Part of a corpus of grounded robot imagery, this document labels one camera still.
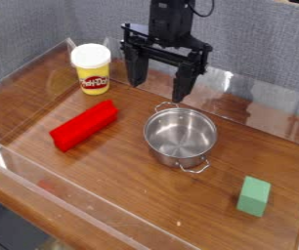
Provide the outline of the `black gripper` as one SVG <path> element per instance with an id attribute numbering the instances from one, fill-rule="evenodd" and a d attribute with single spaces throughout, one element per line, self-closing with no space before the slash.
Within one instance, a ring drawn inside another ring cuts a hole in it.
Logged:
<path id="1" fill-rule="evenodd" d="M 128 80 L 133 87 L 146 81 L 149 59 L 174 66 L 182 62 L 193 66 L 181 65 L 173 79 L 172 101 L 180 103 L 192 92 L 197 72 L 206 71 L 210 44 L 200 41 L 190 33 L 172 41 L 160 39 L 149 35 L 149 27 L 144 24 L 122 23 L 121 28 L 124 30 L 121 50 L 125 54 Z M 185 48 L 190 53 L 188 56 L 181 56 L 168 52 L 168 48 Z"/>

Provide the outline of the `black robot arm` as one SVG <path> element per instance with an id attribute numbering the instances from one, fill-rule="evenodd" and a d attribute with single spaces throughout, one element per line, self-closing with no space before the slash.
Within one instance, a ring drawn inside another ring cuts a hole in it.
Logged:
<path id="1" fill-rule="evenodd" d="M 121 24 L 121 50 L 130 85 L 137 87 L 146 81 L 149 60 L 176 66 L 174 103 L 190 94 L 198 75 L 206 72 L 212 51 L 210 44 L 190 34 L 193 15 L 204 16 L 194 6 L 196 0 L 150 0 L 149 24 Z"/>

